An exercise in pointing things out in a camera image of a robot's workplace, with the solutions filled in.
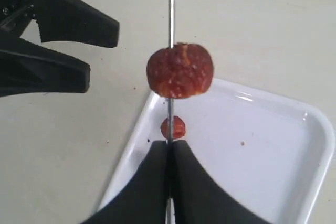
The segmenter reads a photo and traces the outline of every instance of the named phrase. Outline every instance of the table surface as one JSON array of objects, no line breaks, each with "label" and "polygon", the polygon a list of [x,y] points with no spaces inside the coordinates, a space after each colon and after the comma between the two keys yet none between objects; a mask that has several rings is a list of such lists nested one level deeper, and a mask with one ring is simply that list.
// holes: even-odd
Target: table surface
[{"label": "table surface", "polygon": [[[83,0],[121,24],[117,48],[44,47],[91,65],[86,94],[0,103],[0,216],[79,223],[92,214],[149,94],[149,56],[168,45],[167,0]],[[336,127],[336,0],[176,0],[176,41],[211,52],[217,78],[307,102]],[[39,44],[35,23],[23,37]],[[310,223],[336,223],[336,161]]]}]

